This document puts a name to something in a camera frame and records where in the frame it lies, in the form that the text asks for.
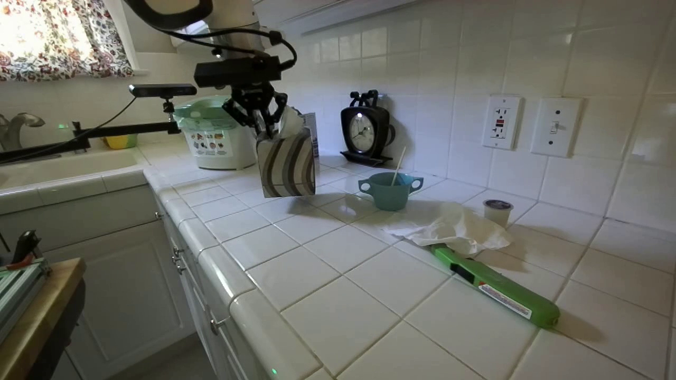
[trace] white mug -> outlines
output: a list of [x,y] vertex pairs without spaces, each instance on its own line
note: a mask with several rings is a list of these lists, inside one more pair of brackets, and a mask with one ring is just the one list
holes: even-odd
[[507,226],[511,209],[511,203],[489,199],[485,203],[485,217],[492,220],[494,224]]

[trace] black clock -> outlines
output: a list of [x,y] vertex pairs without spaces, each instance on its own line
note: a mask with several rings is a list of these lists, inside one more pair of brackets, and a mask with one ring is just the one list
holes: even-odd
[[388,156],[383,150],[396,138],[388,111],[379,108],[379,91],[350,92],[353,103],[340,111],[343,137],[350,162],[383,167]]

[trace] kitchen counter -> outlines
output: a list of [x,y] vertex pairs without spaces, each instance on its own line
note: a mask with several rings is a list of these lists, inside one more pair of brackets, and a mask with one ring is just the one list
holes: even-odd
[[[135,153],[271,378],[673,374],[673,233],[432,175],[406,211],[377,211],[357,179],[379,169],[340,156],[320,161],[317,197],[264,199],[255,167],[200,170],[179,138]],[[513,242],[477,259],[554,299],[554,332],[391,233],[486,199],[513,203]]]
[[0,343],[0,378],[48,378],[82,311],[82,259],[50,263],[41,294]]

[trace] curtain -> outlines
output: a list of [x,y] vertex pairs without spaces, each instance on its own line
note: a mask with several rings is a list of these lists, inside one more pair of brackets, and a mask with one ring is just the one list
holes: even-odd
[[0,80],[128,75],[103,0],[0,0]]

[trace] green brush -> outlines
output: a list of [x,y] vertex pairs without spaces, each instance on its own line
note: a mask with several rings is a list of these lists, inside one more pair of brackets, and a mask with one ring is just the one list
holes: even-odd
[[432,245],[428,248],[490,299],[529,319],[537,327],[556,327],[561,311],[552,299],[532,294],[482,261],[457,255],[447,245]]

